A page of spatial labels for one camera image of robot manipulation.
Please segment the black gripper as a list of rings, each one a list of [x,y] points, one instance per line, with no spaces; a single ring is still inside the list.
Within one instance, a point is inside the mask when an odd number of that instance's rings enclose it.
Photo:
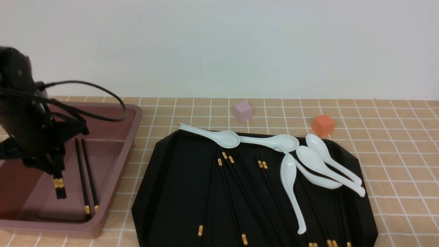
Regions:
[[[26,125],[19,133],[13,133],[1,142],[1,160],[21,159],[25,167],[31,167],[47,174],[65,170],[65,143],[75,136],[88,135],[85,119],[61,117],[53,119],[48,126],[31,128]]]

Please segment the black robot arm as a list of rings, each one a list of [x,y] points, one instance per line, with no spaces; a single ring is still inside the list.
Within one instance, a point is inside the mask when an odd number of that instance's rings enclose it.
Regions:
[[[1,47],[1,89],[48,99],[42,82],[32,77],[28,56],[12,47]],[[1,159],[20,158],[31,167],[55,178],[65,169],[65,142],[80,133],[88,134],[79,114],[51,112],[48,103],[1,93],[1,127],[8,138],[1,142]]]

